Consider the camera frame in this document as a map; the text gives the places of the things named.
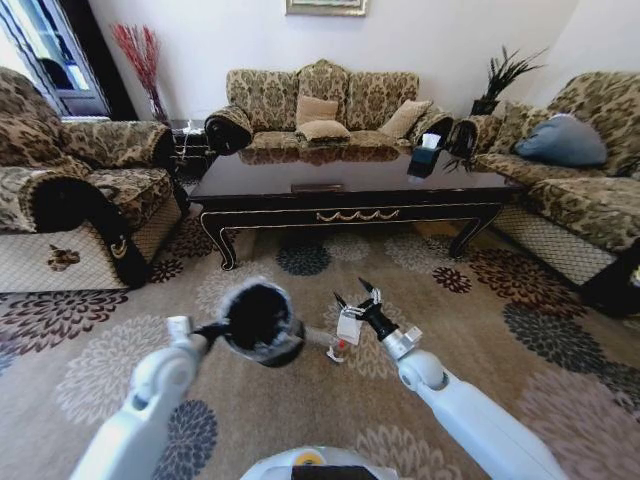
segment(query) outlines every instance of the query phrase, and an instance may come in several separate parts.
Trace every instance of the painting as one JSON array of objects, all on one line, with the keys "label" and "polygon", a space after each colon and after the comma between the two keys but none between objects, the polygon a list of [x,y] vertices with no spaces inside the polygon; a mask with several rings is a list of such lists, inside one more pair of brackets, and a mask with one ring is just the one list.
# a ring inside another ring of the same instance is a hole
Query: painting
[{"label": "painting", "polygon": [[287,15],[344,15],[363,17],[370,0],[285,0]]}]

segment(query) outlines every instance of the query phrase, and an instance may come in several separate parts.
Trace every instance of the glass tabletop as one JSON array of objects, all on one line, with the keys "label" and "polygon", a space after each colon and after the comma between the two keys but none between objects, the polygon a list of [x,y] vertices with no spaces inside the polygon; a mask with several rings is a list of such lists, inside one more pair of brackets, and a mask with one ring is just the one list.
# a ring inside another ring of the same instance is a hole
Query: glass tabletop
[{"label": "glass tabletop", "polygon": [[419,190],[517,188],[520,185],[494,172],[467,171],[452,164],[442,151],[434,167],[412,162],[395,149],[361,155],[317,149],[302,154],[286,151],[240,151],[218,157],[191,198],[289,195],[304,191],[388,192]]}]

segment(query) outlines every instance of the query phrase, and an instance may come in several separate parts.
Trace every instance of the armchair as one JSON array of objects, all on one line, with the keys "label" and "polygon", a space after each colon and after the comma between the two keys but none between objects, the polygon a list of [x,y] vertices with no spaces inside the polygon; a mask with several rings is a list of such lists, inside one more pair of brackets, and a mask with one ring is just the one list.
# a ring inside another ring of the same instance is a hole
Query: armchair
[{"label": "armchair", "polygon": [[0,68],[0,291],[143,285],[188,206],[172,144],[153,122],[63,123]]},{"label": "armchair", "polygon": [[[556,113],[572,114],[599,133],[607,147],[604,165],[569,168],[513,152],[520,138]],[[451,152],[469,158],[473,168],[529,187],[494,225],[581,286],[585,301],[615,314],[638,310],[626,268],[637,268],[640,236],[638,125],[640,73],[589,72],[571,79],[545,108],[508,104],[503,118],[467,117],[452,134]]]}]

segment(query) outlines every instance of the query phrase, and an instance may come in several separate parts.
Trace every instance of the potted plant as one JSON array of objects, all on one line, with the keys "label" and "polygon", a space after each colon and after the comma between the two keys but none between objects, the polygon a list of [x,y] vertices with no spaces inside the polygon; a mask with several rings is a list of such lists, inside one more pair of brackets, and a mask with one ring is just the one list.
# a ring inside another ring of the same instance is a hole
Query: potted plant
[{"label": "potted plant", "polygon": [[111,33],[147,92],[153,118],[158,122],[167,123],[167,114],[160,101],[156,84],[160,42],[155,32],[147,26],[140,29],[137,25],[115,24],[111,25]]},{"label": "potted plant", "polygon": [[522,60],[516,60],[520,50],[511,55],[507,47],[502,46],[502,59],[493,57],[489,62],[489,85],[487,92],[479,100],[473,101],[471,115],[491,115],[498,105],[498,95],[511,85],[523,73],[536,70],[544,65],[531,65],[531,62],[542,55],[547,49],[540,50]]}]

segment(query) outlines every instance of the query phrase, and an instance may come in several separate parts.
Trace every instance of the tan pillow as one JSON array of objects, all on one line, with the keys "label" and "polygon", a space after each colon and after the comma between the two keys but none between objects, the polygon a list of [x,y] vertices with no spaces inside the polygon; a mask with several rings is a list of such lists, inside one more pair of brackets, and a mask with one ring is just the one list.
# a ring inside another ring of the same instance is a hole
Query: tan pillow
[{"label": "tan pillow", "polygon": [[296,111],[296,126],[300,127],[313,120],[335,120],[338,102],[300,95]]},{"label": "tan pillow", "polygon": [[313,120],[297,130],[309,143],[340,143],[351,138],[349,130],[335,120]]},{"label": "tan pillow", "polygon": [[431,103],[407,100],[378,131],[393,138],[404,138],[418,119],[427,113]]},{"label": "tan pillow", "polygon": [[539,123],[549,120],[556,113],[547,108],[506,102],[504,120],[488,153],[510,153],[517,142],[527,138]]}]

